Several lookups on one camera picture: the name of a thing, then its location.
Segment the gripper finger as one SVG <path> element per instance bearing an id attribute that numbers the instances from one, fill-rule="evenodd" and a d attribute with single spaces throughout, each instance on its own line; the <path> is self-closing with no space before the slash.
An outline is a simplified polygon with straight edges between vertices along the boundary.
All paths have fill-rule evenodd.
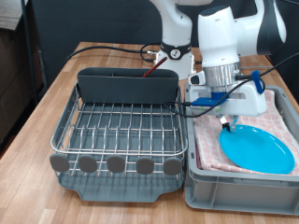
<path id="1" fill-rule="evenodd" d="M 233 115 L 232 116 L 232 123 L 231 123 L 231 131 L 234 132 L 235 131 L 235 126 L 237 124 L 239 116 L 238 115 Z"/>
<path id="2" fill-rule="evenodd" d="M 220 118 L 221 126 L 224 130 L 227 130 L 228 132 L 231 131 L 231 126 L 226 117 L 221 117 Z"/>

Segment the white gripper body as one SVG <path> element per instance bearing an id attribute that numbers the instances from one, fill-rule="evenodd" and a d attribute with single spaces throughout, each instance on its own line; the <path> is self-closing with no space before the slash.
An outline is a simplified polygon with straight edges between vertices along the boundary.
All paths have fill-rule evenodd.
<path id="1" fill-rule="evenodd" d="M 191 85 L 188 101 L 193 114 L 200 114 L 216 104 L 226 93 L 228 96 L 207 112 L 212 116 L 259 117 L 266 111 L 265 93 L 259 93 L 253 81 L 247 82 L 230 92 L 236 84 L 218 90 L 201 85 Z"/>

